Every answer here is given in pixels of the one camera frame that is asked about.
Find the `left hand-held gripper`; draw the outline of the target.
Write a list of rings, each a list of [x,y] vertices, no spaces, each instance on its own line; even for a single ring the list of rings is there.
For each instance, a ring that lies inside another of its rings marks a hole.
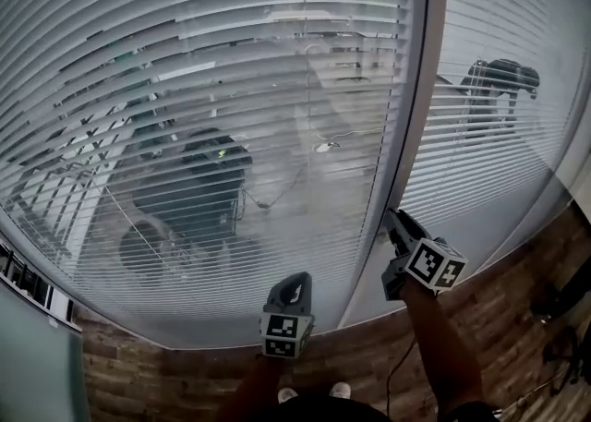
[[[311,301],[312,277],[306,271],[282,279],[270,290],[264,309],[283,310],[288,315],[261,314],[259,329],[265,356],[298,358],[302,354],[314,326]]]

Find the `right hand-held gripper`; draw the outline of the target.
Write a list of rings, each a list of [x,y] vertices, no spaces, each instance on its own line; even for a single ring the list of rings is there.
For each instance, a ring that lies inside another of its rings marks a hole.
[[[442,241],[429,240],[430,233],[410,214],[387,211],[386,231],[396,255],[381,275],[387,301],[400,300],[407,277],[434,293],[447,292],[457,284],[467,258]]]

